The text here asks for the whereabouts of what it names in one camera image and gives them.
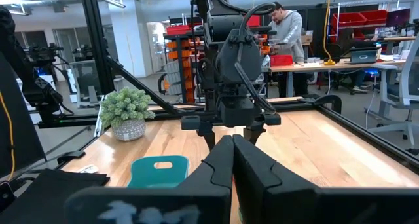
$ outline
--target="teal plastic object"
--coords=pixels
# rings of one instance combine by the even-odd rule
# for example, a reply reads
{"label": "teal plastic object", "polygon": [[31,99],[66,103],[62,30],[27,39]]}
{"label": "teal plastic object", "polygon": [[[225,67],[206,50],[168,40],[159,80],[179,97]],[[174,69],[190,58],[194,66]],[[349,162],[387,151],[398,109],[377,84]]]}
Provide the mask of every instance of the teal plastic object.
{"label": "teal plastic object", "polygon": [[[159,162],[169,162],[171,168],[155,168]],[[152,156],[131,164],[128,188],[173,188],[188,176],[188,158],[181,155]]]}

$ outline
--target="succulent plant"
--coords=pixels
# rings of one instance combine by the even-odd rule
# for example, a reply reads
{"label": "succulent plant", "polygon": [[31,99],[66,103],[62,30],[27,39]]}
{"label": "succulent plant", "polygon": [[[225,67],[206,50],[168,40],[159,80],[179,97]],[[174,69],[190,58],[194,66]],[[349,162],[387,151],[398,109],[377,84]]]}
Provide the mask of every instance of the succulent plant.
{"label": "succulent plant", "polygon": [[120,126],[130,119],[153,119],[155,114],[148,110],[151,97],[144,90],[123,88],[111,92],[100,105],[100,119],[103,125]]}

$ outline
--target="laptop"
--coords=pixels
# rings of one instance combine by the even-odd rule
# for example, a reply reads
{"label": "laptop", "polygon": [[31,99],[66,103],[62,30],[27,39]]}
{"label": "laptop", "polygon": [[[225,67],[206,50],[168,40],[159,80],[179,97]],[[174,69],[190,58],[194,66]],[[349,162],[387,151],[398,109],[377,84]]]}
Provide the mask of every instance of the laptop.
{"label": "laptop", "polygon": [[346,64],[374,64],[376,63],[376,53],[380,47],[351,48],[346,51],[345,56],[350,57],[350,61]]}

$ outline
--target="potted plant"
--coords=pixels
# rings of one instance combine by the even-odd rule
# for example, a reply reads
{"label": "potted plant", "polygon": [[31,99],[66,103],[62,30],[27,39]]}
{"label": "potted plant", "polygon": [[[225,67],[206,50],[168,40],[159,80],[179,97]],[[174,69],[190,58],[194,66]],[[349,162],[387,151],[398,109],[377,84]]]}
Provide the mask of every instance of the potted plant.
{"label": "potted plant", "polygon": [[112,126],[113,135],[122,141],[131,141],[145,133],[144,119],[155,114],[148,110],[151,97],[144,90],[123,88],[109,93],[100,105],[100,119],[105,127]]}

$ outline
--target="cardboard box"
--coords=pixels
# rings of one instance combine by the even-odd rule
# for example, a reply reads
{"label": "cardboard box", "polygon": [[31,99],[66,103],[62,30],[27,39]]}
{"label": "cardboard box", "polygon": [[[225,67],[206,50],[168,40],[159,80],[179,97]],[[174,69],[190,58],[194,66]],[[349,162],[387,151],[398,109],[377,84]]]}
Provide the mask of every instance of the cardboard box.
{"label": "cardboard box", "polygon": [[301,36],[301,43],[311,43],[313,41],[312,35],[303,35]]}

